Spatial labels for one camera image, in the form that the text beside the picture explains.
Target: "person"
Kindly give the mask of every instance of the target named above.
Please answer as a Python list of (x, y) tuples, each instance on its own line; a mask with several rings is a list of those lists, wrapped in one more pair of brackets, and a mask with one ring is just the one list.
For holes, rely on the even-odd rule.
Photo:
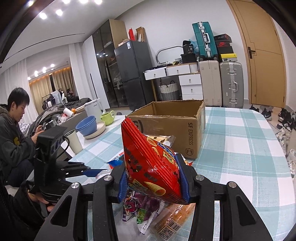
[(67, 89), (67, 100), (68, 102), (78, 101), (79, 97), (75, 96), (70, 89)]
[(49, 204), (40, 193), (28, 193), (25, 182), (14, 197), (0, 182), (0, 240), (33, 241), (44, 222), (40, 202)]
[(6, 104), (0, 104), (0, 179), (4, 185), (19, 187), (33, 171), (37, 137), (43, 131), (38, 126), (32, 137), (25, 137), (19, 122), (30, 103), (23, 88), (15, 88)]

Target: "teal suitcase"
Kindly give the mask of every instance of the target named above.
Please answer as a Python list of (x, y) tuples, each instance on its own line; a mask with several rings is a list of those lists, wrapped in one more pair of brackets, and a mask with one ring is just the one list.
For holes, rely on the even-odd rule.
[(209, 22), (197, 22), (192, 26), (199, 48), (200, 60), (218, 60), (218, 51)]

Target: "mug handle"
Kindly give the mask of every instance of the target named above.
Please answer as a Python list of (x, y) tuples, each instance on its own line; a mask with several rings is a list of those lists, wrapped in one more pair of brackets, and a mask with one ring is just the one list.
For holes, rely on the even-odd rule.
[(102, 107), (102, 103), (101, 103), (100, 101), (97, 101), (97, 103), (99, 104), (100, 109), (103, 110), (103, 113), (102, 113), (102, 114), (105, 114), (105, 113), (106, 113), (106, 110), (103, 109), (103, 107)]
[(114, 119), (114, 118), (115, 118), (115, 111), (111, 110), (111, 111), (110, 111), (110, 115), (111, 115), (111, 117)]

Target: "hood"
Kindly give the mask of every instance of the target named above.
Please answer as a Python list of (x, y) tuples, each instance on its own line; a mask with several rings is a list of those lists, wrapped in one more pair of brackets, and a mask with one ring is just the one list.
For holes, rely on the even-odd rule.
[(7, 110), (8, 106), (6, 104), (0, 104), (0, 116), (4, 116), (5, 119), (11, 124), (15, 125), (13, 119), (11, 118), (10, 114)]

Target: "wooden door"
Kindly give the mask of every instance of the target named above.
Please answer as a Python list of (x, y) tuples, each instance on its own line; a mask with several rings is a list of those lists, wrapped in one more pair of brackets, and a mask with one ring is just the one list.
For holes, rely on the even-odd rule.
[(250, 63), (251, 103), (284, 107), (284, 58), (271, 17), (256, 3), (229, 0), (237, 16)]

